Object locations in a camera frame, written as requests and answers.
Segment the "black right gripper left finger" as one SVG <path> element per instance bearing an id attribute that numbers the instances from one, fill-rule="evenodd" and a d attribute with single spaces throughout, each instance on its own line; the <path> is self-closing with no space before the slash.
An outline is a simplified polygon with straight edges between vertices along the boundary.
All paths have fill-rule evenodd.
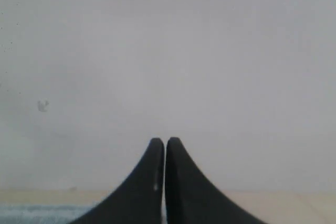
<path id="1" fill-rule="evenodd" d="M 164 143 L 160 138 L 152 138 L 122 184 L 70 223 L 161 223 L 163 178 Z"/>

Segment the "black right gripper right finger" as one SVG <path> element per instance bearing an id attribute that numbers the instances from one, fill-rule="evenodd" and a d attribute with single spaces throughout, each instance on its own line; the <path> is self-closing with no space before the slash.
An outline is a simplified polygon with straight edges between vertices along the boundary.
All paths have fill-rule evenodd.
<path id="1" fill-rule="evenodd" d="M 168 223 L 265 223 L 216 188 L 178 137 L 166 146 L 165 203 Z"/>

